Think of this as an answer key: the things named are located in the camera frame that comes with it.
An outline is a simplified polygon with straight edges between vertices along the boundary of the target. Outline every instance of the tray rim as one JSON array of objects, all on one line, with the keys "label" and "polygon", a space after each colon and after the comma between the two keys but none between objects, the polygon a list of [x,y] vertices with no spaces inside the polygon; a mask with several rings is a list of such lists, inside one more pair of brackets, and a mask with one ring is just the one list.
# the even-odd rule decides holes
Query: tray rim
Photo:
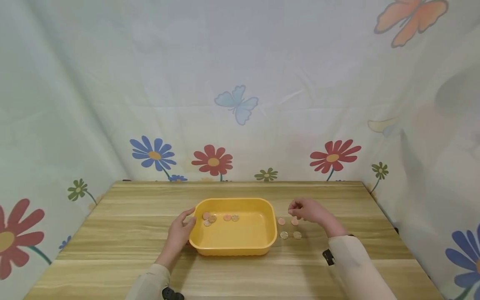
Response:
[{"label": "tray rim", "polygon": [[261,200],[261,201],[264,201],[268,204],[268,206],[270,207],[270,209],[272,210],[272,214],[273,214],[273,225],[274,225],[274,230],[275,230],[275,235],[274,235],[274,238],[272,239],[271,242],[269,242],[266,246],[264,247],[241,247],[241,248],[238,248],[238,247],[223,247],[223,248],[212,248],[212,247],[209,247],[209,248],[206,248],[206,247],[200,247],[198,245],[196,245],[194,242],[192,242],[192,239],[190,237],[190,235],[188,236],[188,242],[190,243],[190,245],[192,245],[192,247],[194,247],[195,249],[199,249],[199,250],[264,250],[264,249],[268,249],[270,248],[276,241],[276,238],[277,238],[277,235],[278,235],[278,230],[276,228],[276,216],[275,216],[275,209],[273,208],[273,205],[266,199],[264,198],[255,198],[255,197],[234,197],[234,198],[207,198],[207,199],[204,199],[202,201],[200,201],[196,206],[195,206],[195,211],[193,212],[193,214],[195,215],[195,212],[197,211],[197,208],[200,204],[202,204],[203,202],[206,202],[206,201],[209,201],[209,200],[218,200],[218,199],[221,199],[221,200],[239,200],[239,199],[243,199],[243,200]]}]

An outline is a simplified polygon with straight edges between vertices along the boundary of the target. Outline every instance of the blue flower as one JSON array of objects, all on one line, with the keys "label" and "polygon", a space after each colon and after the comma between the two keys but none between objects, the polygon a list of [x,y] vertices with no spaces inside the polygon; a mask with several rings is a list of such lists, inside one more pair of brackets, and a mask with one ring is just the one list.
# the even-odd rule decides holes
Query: blue flower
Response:
[{"label": "blue flower", "polygon": [[59,249],[62,250],[63,248],[65,248],[65,246],[68,244],[68,242],[69,242],[71,239],[72,239],[72,236],[69,235],[69,236],[67,237],[67,240],[64,240],[64,241],[61,243],[61,245],[59,246]]},{"label": "blue flower", "polygon": [[187,181],[188,179],[186,179],[185,177],[183,177],[181,175],[172,175],[168,178],[168,180],[170,180],[170,181]]},{"label": "blue flower", "polygon": [[157,171],[163,171],[164,169],[170,170],[171,165],[176,165],[177,163],[171,159],[167,159],[168,157],[172,157],[175,155],[173,152],[169,152],[172,148],[169,144],[163,144],[162,139],[155,139],[154,147],[152,148],[152,144],[148,140],[146,136],[142,136],[142,141],[144,145],[134,139],[130,140],[132,146],[136,149],[133,149],[132,156],[136,159],[144,159],[142,162],[142,167],[148,168],[151,167],[153,162],[155,162],[155,168]]},{"label": "blue flower", "polygon": [[[469,288],[480,281],[480,251],[477,241],[470,230],[467,230],[467,234],[455,231],[452,233],[452,238],[468,257],[455,249],[448,248],[445,250],[447,258],[457,266],[470,271],[455,276],[455,284],[461,288]],[[480,224],[477,227],[477,238],[480,240]],[[480,300],[480,288],[477,288],[473,298]]]}]

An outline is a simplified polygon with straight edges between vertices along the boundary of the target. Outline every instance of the wood grain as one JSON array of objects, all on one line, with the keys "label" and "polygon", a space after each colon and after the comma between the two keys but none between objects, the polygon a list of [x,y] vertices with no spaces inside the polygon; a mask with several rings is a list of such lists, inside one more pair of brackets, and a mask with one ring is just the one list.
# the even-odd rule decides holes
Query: wood grain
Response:
[{"label": "wood grain", "polygon": [[[296,197],[318,200],[365,245],[398,299],[442,299],[361,182],[116,182],[26,300],[121,300],[156,259],[171,221],[206,198],[260,197],[287,221]],[[346,299],[322,257],[325,232],[289,222],[262,257],[202,257],[186,248],[171,286],[196,299]]]}]

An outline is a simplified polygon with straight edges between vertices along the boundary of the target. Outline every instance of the gold coin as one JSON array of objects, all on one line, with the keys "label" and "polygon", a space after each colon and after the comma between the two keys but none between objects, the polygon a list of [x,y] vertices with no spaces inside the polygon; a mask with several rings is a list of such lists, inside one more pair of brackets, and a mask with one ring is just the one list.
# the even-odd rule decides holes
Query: gold coin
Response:
[{"label": "gold coin", "polygon": [[210,223],[215,223],[216,221],[216,216],[215,215],[211,215],[209,218],[208,218],[208,222]]}]

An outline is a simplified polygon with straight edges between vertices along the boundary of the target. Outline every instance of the flower stem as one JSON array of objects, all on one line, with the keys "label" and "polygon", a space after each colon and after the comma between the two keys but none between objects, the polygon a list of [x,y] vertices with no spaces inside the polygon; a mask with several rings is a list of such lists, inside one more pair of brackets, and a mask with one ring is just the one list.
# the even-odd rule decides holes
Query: flower stem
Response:
[{"label": "flower stem", "polygon": [[332,168],[332,171],[330,172],[330,175],[328,175],[327,181],[330,179],[330,177],[332,177],[332,174],[333,174],[333,168]]},{"label": "flower stem", "polygon": [[467,297],[468,293],[470,292],[470,290],[472,289],[473,285],[466,288],[460,295],[458,295],[458,297],[456,297],[455,299],[453,300],[463,300]]},{"label": "flower stem", "polygon": [[92,194],[90,194],[89,191],[85,190],[85,193],[89,194],[90,197],[92,198],[93,202],[95,203],[95,205],[97,205],[96,201],[95,201],[95,198],[92,196]]},{"label": "flower stem", "polygon": [[40,255],[48,264],[52,264],[52,261],[43,253],[39,248],[35,246],[29,246],[36,254]]},{"label": "flower stem", "polygon": [[167,170],[165,170],[165,168],[162,168],[162,169],[165,172],[165,174],[167,175],[167,179],[170,181],[170,175],[167,173]]},{"label": "flower stem", "polygon": [[373,187],[373,189],[370,191],[370,194],[373,193],[373,191],[377,188],[378,183],[380,182],[380,178],[377,180],[377,183]]}]

